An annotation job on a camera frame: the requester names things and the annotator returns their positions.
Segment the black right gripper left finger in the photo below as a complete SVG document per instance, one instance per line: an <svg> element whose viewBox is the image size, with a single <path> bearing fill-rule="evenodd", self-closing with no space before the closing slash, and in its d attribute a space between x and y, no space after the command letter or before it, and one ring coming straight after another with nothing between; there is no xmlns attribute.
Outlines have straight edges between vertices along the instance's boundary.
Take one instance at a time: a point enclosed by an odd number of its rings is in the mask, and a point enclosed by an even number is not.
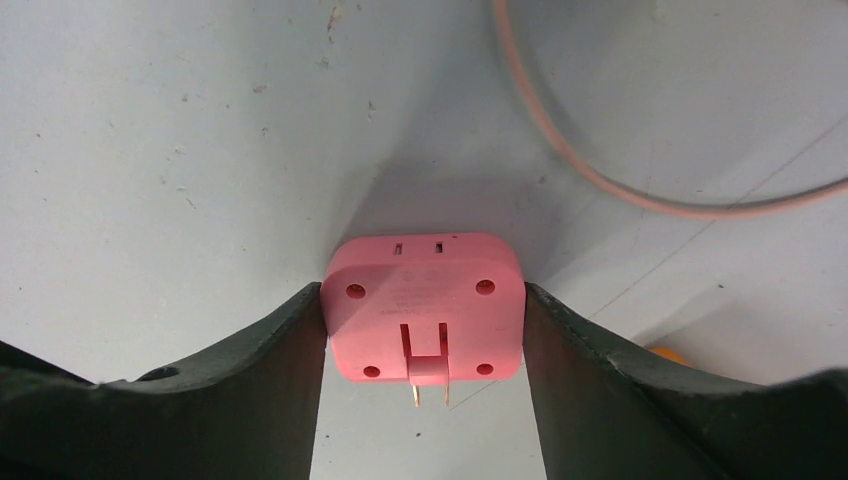
<svg viewBox="0 0 848 480"><path fill-rule="evenodd" d="M5 479L306 479L327 332L318 283L134 381L1 347Z"/></svg>

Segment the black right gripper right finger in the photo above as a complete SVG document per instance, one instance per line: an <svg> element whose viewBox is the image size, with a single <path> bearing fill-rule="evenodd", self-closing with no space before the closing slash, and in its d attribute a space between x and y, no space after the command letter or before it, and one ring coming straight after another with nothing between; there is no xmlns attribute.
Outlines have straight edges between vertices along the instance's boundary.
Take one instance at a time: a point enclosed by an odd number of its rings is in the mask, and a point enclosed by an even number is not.
<svg viewBox="0 0 848 480"><path fill-rule="evenodd" d="M755 385L663 358L526 288L524 356L551 479L843 479L847 373Z"/></svg>

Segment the orange power strip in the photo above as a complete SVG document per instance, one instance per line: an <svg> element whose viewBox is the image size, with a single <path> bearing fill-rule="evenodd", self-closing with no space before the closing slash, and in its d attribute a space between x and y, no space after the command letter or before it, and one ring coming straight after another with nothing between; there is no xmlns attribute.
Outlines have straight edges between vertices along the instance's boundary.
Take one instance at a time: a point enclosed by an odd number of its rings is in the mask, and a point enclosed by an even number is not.
<svg viewBox="0 0 848 480"><path fill-rule="evenodd" d="M692 364L683 355L671 348L656 346L649 348L649 351L676 364L692 367Z"/></svg>

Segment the pink square plug adapter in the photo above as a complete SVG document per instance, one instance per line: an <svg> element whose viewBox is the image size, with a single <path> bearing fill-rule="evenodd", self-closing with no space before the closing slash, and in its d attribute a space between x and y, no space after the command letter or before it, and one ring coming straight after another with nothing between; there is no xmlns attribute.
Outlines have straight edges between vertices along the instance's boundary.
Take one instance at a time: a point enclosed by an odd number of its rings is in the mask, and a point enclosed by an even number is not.
<svg viewBox="0 0 848 480"><path fill-rule="evenodd" d="M522 360L526 288L518 257L489 233L371 236L332 255L320 287L347 380L444 388L508 379Z"/></svg>

